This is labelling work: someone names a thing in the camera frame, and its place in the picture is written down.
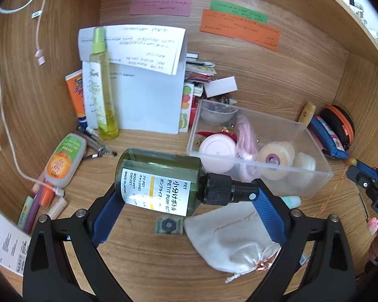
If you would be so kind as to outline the white drawstring cloth pouch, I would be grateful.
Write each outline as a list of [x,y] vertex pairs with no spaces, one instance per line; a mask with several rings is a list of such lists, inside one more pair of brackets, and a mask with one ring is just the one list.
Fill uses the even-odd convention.
[[253,271],[268,270],[280,252],[252,203],[233,203],[188,217],[183,227],[204,261],[230,274],[227,284]]

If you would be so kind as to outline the tan 4B eraser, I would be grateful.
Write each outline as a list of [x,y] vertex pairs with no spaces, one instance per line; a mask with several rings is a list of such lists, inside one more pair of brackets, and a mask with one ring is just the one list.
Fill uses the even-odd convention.
[[155,233],[157,235],[182,235],[183,217],[165,215],[156,220]]

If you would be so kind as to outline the green spray bottle black cap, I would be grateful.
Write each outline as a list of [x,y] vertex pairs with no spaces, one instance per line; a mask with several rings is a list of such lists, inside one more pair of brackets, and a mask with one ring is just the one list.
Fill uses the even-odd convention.
[[136,148],[121,154],[114,184],[126,204],[182,217],[201,204],[252,202],[259,195],[256,183],[204,172],[199,158]]

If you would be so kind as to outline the pink cat paw charm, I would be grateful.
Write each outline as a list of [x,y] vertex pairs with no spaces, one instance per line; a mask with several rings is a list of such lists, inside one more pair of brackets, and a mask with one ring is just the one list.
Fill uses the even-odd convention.
[[367,230],[370,233],[370,235],[375,235],[375,233],[378,231],[378,218],[377,217],[371,217],[367,221]]

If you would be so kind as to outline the blue colourful pencil pouch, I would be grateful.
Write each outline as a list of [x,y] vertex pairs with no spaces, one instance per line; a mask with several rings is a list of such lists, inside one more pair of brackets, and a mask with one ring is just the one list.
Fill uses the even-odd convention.
[[338,136],[329,128],[327,123],[319,116],[313,116],[309,123],[309,129],[319,140],[323,151],[327,156],[335,159],[346,160],[349,154],[343,148]]

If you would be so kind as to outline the white printed receipt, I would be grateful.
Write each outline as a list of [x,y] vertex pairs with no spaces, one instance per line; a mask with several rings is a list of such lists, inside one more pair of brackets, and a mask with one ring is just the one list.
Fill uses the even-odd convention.
[[0,212],[0,265],[23,276],[30,236]]

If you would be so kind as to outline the black orange zip case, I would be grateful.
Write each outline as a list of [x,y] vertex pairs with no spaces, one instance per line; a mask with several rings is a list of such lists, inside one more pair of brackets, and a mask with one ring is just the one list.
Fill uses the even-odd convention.
[[355,138],[355,127],[350,116],[337,105],[328,105],[320,113],[320,117],[340,139],[343,148],[347,151]]

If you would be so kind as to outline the small yellow lotion tube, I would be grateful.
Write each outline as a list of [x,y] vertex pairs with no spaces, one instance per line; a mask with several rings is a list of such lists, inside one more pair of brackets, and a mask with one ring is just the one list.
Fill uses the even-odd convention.
[[298,122],[302,125],[303,128],[307,128],[311,119],[313,118],[316,111],[316,106],[312,102],[307,102],[302,110]]

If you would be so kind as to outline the clear plastic storage bin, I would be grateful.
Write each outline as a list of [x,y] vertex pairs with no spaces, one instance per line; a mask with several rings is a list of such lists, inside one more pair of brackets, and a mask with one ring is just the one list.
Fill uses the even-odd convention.
[[[197,105],[187,153],[200,158],[199,147],[205,138],[212,134],[229,136],[236,144],[235,166],[221,175],[229,175],[232,179],[243,182],[261,179],[275,195],[304,198],[313,196],[333,177],[333,171],[315,139],[300,123],[234,106],[239,112],[230,122],[213,126],[200,118],[201,101]],[[262,168],[270,165],[258,161],[259,151],[270,142],[281,141],[293,144],[295,156],[303,152],[316,159],[316,171],[308,186],[299,188],[290,184],[290,172],[297,171],[293,165],[289,168],[288,175],[281,180],[271,181],[262,176]]]

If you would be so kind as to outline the cream jar with lid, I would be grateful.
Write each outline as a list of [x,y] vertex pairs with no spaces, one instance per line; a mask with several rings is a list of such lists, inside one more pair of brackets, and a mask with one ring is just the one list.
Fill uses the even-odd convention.
[[270,142],[260,151],[258,161],[270,165],[263,167],[261,174],[271,181],[278,181],[286,177],[295,158],[293,144],[288,141]]

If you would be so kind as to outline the small white box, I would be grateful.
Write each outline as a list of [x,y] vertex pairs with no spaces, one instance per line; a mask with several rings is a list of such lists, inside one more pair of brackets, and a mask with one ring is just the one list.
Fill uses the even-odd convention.
[[226,77],[205,83],[203,88],[207,98],[224,95],[238,90],[235,77]]

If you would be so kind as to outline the fruit sticker sheet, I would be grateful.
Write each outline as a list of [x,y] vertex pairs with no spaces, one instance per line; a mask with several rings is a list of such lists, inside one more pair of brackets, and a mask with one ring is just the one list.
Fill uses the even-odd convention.
[[183,84],[179,132],[187,132],[190,123],[190,113],[193,104],[195,86],[192,83]]

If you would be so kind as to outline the tall yellow spray bottle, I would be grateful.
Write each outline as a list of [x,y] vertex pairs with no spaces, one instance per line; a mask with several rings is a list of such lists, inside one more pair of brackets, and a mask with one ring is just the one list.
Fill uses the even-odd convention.
[[119,136],[110,82],[109,54],[106,48],[106,30],[96,27],[93,31],[93,48],[89,57],[89,80],[95,105],[98,130],[104,140]]

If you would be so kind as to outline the green sticky note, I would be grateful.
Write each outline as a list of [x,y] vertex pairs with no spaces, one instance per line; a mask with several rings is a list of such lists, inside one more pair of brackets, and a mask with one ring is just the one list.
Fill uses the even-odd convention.
[[254,20],[260,23],[267,24],[268,23],[268,16],[261,13],[257,12],[242,6],[237,6],[235,4],[231,4],[228,2],[223,2],[220,0],[212,0],[210,2],[209,8],[214,11],[218,12],[225,12],[229,14],[233,14],[236,16],[241,16],[244,18],[248,18],[250,20]]

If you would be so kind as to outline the white paper stand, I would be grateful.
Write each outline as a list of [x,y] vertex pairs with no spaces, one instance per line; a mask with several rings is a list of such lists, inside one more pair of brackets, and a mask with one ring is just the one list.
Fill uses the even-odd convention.
[[119,128],[178,134],[186,30],[161,25],[108,25],[105,31]]

